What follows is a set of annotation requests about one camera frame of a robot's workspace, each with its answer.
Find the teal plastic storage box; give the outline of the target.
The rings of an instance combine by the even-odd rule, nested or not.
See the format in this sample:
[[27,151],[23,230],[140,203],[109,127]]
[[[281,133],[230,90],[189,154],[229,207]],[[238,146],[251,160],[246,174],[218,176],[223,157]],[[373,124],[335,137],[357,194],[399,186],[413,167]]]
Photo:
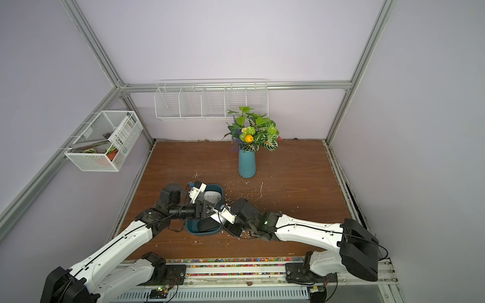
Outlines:
[[[221,186],[217,184],[209,184],[206,187],[205,193],[210,191],[217,192],[222,200],[224,198],[224,191]],[[194,236],[213,236],[221,231],[221,223],[212,217],[204,218],[201,220],[187,219],[186,230]]]

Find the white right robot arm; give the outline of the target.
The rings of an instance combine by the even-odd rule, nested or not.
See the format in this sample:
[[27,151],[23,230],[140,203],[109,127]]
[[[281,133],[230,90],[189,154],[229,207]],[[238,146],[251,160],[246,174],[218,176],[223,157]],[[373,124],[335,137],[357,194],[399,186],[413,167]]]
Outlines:
[[309,252],[302,273],[324,277],[346,271],[368,282],[378,280],[380,243],[359,222],[346,218],[342,223],[318,223],[283,213],[261,212],[246,199],[232,206],[218,202],[218,220],[234,237],[243,232],[265,241],[299,242],[316,247]]

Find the large white grey mouse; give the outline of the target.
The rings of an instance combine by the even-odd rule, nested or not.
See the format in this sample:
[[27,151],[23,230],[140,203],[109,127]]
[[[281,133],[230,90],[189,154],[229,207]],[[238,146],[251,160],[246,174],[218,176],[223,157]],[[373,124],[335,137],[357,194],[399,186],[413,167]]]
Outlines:
[[204,200],[209,204],[216,205],[222,201],[222,195],[217,191],[206,191],[204,192]]

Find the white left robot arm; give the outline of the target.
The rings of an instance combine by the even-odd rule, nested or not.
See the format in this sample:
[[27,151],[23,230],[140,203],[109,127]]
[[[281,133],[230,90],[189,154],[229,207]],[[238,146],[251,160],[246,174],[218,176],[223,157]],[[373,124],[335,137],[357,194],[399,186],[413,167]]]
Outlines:
[[115,274],[122,261],[168,228],[172,220],[208,219],[222,194],[196,182],[188,193],[169,184],[156,204],[141,212],[118,236],[68,269],[58,267],[47,276],[41,302],[110,302],[147,282],[175,286],[179,275],[168,272],[166,260],[147,253]]

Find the black mouse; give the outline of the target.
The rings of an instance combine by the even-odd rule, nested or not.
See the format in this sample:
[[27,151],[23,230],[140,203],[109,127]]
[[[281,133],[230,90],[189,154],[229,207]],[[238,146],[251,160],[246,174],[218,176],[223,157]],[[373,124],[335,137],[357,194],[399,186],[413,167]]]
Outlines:
[[221,229],[221,224],[211,218],[204,218],[197,223],[199,234],[217,234]]

